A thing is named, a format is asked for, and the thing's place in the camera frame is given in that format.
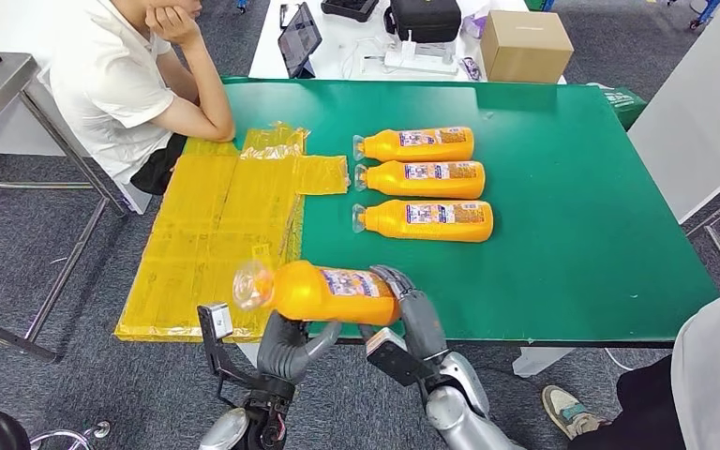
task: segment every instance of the man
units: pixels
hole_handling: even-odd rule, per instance
[[[80,2],[51,67],[56,104],[112,179],[163,194],[187,137],[226,142],[235,135],[230,103],[193,20],[201,2]]]
[[[685,323],[671,356],[623,374],[617,397],[609,422],[559,387],[542,393],[568,450],[720,449],[720,298]]]

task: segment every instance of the man's arm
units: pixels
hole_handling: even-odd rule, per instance
[[[233,112],[217,68],[205,49],[200,28],[181,7],[148,9],[146,22],[161,38],[180,45],[200,94],[199,107],[176,97],[170,107],[151,122],[184,136],[217,142],[232,140],[235,136]]]
[[[175,50],[160,54],[156,59],[156,65],[164,82],[177,96],[197,104],[197,84],[191,72],[181,64]]]

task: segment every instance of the robotic arm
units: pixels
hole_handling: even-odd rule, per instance
[[[383,328],[367,338],[367,360],[403,386],[418,383],[429,423],[451,450],[515,450],[490,421],[489,400],[471,363],[448,349],[431,302],[404,274],[383,265],[371,267],[398,300],[405,335]]]
[[[429,423],[450,450],[522,450],[491,421],[489,401],[468,360],[448,349],[431,302],[396,269],[376,265],[371,271],[390,286],[404,322],[405,336],[389,328],[375,332],[359,325],[367,360],[403,386],[417,383]],[[258,350],[258,373],[242,372],[218,344],[216,307],[198,307],[202,340],[212,371],[219,376],[217,396],[232,406],[202,439],[201,450],[282,450],[285,418],[295,386],[308,364],[338,340],[340,323],[330,322],[308,341],[307,324],[272,312]],[[225,381],[245,387],[249,395],[238,407],[221,395]]]
[[[219,376],[217,397],[232,408],[202,438],[200,450],[282,450],[285,418],[296,385],[305,378],[308,364],[338,340],[340,323],[330,322],[308,341],[308,325],[290,321],[272,311],[258,350],[258,373],[241,371],[218,344],[227,335],[218,332],[218,312],[224,305],[198,307],[202,341],[208,362]],[[249,389],[241,407],[222,396],[225,381]]]

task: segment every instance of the plastic bottle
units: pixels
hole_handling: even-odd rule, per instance
[[[276,271],[249,261],[233,277],[233,301],[241,309],[268,306],[288,319],[309,322],[387,326],[399,314],[396,298],[377,275],[317,267],[304,260]]]
[[[387,237],[484,242],[492,233],[492,208],[479,201],[390,200],[352,210],[356,233],[371,230]]]
[[[473,200],[482,195],[484,184],[484,166],[476,161],[387,161],[354,168],[355,189],[376,189],[387,195]]]
[[[473,131],[468,127],[386,129],[364,138],[354,136],[354,159],[379,161],[464,161],[473,156]]]

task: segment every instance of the green table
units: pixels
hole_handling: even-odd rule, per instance
[[[305,207],[303,258],[402,270],[451,339],[668,345],[719,295],[597,87],[228,80],[226,89],[239,130],[304,127],[309,154],[352,165],[355,134],[473,129],[495,217],[483,244],[355,234],[352,205],[388,199],[379,192],[352,187]]]

